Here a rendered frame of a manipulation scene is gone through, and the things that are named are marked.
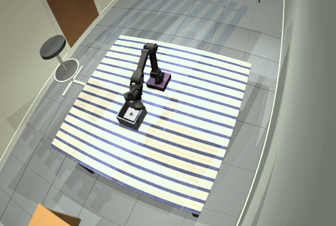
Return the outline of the white square plate with hole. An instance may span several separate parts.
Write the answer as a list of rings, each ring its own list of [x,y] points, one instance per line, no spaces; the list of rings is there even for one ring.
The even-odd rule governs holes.
[[[125,120],[134,122],[136,117],[139,115],[140,111],[138,110],[134,110],[132,108],[129,108],[128,111],[125,113],[125,115],[123,116],[123,118]]]

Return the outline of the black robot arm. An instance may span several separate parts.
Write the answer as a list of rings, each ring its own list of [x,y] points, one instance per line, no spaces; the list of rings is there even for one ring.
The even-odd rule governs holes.
[[[158,68],[156,52],[158,50],[158,45],[156,43],[147,43],[143,46],[141,50],[141,57],[136,70],[133,72],[130,81],[131,90],[123,94],[125,101],[135,101],[138,95],[142,92],[144,84],[144,68],[148,56],[150,57],[151,71],[150,77],[155,78],[155,84],[162,85],[164,80],[164,73]],[[134,83],[134,85],[132,84]]]

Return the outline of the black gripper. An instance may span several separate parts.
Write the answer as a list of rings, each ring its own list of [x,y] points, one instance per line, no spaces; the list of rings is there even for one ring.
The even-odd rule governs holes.
[[[137,97],[137,99],[135,101],[133,101],[133,104],[134,104],[134,110],[143,110],[144,109],[144,105],[143,103],[141,102],[141,95],[142,93],[140,93]]]

